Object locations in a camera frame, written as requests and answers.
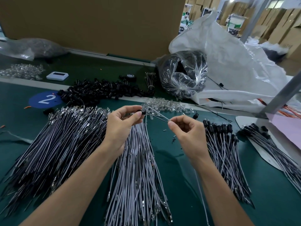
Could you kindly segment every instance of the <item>person's right hand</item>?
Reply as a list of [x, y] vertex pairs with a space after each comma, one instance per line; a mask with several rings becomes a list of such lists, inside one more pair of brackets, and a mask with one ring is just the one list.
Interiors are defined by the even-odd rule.
[[202, 122], [188, 116], [173, 117], [168, 127], [175, 133], [192, 164], [199, 159], [210, 160], [205, 128]]

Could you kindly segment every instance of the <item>workbench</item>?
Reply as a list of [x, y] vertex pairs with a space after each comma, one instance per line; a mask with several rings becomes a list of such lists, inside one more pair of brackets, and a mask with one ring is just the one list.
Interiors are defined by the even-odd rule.
[[[29, 63], [24, 60], [5, 57], [0, 63], [1, 69], [9, 68], [12, 63]], [[115, 61], [102, 60], [91, 57], [69, 54], [58, 57], [52, 64], [46, 64], [43, 61], [34, 61], [34, 64], [43, 63], [46, 72], [45, 77], [52, 71], [67, 72], [69, 77], [63, 81], [43, 80], [43, 82], [30, 81], [23, 79], [9, 80], [11, 83], [3, 82], [0, 79], [0, 126], [6, 125], [2, 130], [9, 130], [15, 135], [33, 140], [43, 126], [47, 123], [47, 116], [42, 111], [44, 109], [24, 107], [29, 105], [29, 99], [34, 95], [66, 88], [66, 85], [72, 85], [76, 79], [108, 79], [116, 81], [119, 75], [134, 73], [137, 76], [137, 83], [141, 89], [146, 89], [144, 83], [145, 72], [151, 72], [152, 67], [145, 67], [133, 64], [118, 63]], [[174, 99], [157, 87], [155, 97], [164, 97]], [[118, 101], [114, 99], [101, 100], [99, 106], [109, 107], [115, 110], [124, 105], [141, 104], [145, 98], [121, 98]], [[223, 123], [225, 120], [211, 112], [197, 109], [199, 113], [198, 120], [208, 119], [211, 122]], [[164, 112], [164, 116], [171, 118], [179, 113]], [[235, 122], [235, 115], [223, 114], [227, 119], [232, 120], [233, 130], [239, 129]], [[176, 140], [172, 143], [174, 134], [169, 130], [167, 123], [159, 119], [148, 119], [148, 134], [154, 149], [156, 163], [158, 165], [164, 190], [168, 198], [170, 210], [173, 216], [173, 225], [206, 225], [205, 212], [200, 199], [196, 178], [189, 160], [181, 150], [181, 146]], [[239, 155], [242, 169], [246, 180], [252, 191], [251, 200], [256, 209], [250, 205], [241, 204], [248, 216], [256, 226], [280, 226], [280, 225], [301, 225], [299, 213], [301, 211], [301, 196], [286, 179], [284, 174], [266, 163], [251, 145], [248, 139], [240, 138], [238, 143]], [[28, 144], [15, 139], [14, 137], [3, 133], [0, 135], [0, 179], [13, 165], [16, 158], [28, 148]], [[105, 177], [102, 185], [95, 194], [89, 205], [81, 225], [103, 225], [104, 214], [108, 203], [106, 202], [110, 172]], [[0, 192], [5, 184], [0, 184]], [[6, 206], [9, 198], [0, 202], [0, 211]], [[37, 204], [31, 204], [23, 211], [20, 209], [13, 216], [3, 219], [0, 215], [0, 225], [15, 226], [20, 224], [35, 208]]]

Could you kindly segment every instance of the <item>plastic bag of black parts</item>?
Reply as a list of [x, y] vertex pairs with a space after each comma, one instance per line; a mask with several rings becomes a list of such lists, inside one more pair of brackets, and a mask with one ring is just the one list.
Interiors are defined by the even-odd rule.
[[35, 58], [52, 58], [68, 51], [61, 45], [46, 39], [25, 38], [0, 42], [0, 54], [33, 61]]
[[203, 90], [206, 56], [199, 50], [179, 51], [156, 60], [162, 87], [177, 98], [191, 98]]

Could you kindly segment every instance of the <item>pink paper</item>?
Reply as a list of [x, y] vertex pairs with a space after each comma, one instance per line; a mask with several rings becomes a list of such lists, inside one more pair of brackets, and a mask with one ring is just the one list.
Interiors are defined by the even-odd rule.
[[266, 113], [270, 122], [301, 149], [301, 119]]

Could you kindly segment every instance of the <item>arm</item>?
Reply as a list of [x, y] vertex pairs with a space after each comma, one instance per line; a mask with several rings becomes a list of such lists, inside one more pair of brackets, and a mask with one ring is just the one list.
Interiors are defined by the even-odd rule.
[[210, 158], [203, 123], [188, 116], [173, 117], [169, 128], [198, 172], [216, 226], [254, 226]]
[[139, 105], [124, 106], [109, 114], [102, 144], [20, 226], [79, 225], [104, 176], [123, 153], [131, 126], [142, 122], [141, 112], [125, 114], [139, 109]]

